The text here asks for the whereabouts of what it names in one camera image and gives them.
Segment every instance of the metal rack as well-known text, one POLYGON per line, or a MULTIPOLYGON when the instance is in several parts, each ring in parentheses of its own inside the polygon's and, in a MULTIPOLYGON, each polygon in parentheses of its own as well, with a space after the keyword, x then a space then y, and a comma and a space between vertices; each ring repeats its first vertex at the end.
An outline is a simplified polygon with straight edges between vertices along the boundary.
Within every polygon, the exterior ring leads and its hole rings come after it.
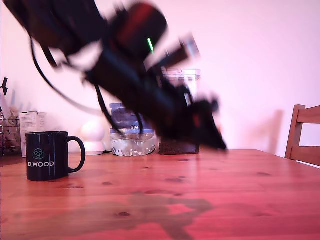
POLYGON ((15 155, 21 154, 21 135, 20 135, 20 119, 19 117, 5 118, 2 114, 0 116, 0 154, 15 155), (10 142, 16 141, 18 146, 11 144, 10 142))

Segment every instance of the wooden chair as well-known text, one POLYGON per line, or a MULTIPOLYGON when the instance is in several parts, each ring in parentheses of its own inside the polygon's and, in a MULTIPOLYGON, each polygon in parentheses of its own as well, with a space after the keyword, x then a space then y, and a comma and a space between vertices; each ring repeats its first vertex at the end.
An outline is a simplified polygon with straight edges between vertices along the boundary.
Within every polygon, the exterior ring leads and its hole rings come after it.
POLYGON ((294 106, 285 158, 320 166, 320 146, 299 146, 303 124, 320 124, 320 106, 294 106))

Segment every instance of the white lamp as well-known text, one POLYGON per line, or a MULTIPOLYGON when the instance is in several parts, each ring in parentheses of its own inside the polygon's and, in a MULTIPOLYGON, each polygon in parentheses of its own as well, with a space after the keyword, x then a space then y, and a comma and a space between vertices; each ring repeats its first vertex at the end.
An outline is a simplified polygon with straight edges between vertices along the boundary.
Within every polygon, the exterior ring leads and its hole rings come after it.
POLYGON ((106 146, 102 142, 106 131, 102 123, 92 120, 87 122, 81 128, 83 144, 86 155, 101 155, 106 150, 106 146))

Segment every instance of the black robotic arm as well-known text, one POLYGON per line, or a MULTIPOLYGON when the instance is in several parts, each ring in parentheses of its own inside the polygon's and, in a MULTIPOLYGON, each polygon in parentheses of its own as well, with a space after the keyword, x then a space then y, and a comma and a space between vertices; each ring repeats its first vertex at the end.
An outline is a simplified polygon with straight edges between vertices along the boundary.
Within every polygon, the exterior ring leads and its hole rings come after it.
MULTIPOLYGON (((70 65, 69 56, 92 42, 102 42, 96 65, 84 75, 95 86, 101 109, 115 129, 99 87, 150 121, 159 137, 226 150, 212 115, 213 103, 216 107, 217 102, 191 100, 187 104, 188 89, 174 87, 163 74, 163 70, 198 53, 194 39, 181 40, 175 51, 146 69, 146 58, 168 28, 165 17, 154 6, 137 2, 128 10, 117 9, 116 15, 107 20, 100 15, 94 0, 2 1, 30 39, 41 45, 53 68, 60 65, 50 49, 62 51, 65 64, 70 65)), ((48 82, 39 66, 37 69, 48 82)))

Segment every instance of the green led light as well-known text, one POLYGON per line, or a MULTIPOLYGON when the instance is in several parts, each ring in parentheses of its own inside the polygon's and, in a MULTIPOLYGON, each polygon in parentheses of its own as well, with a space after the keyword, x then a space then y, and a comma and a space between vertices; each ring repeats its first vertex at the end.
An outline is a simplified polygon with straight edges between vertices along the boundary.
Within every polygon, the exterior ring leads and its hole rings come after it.
POLYGON ((151 42, 150 38, 148 38, 148 43, 149 43, 151 51, 153 52, 154 51, 154 46, 152 45, 152 42, 151 42))

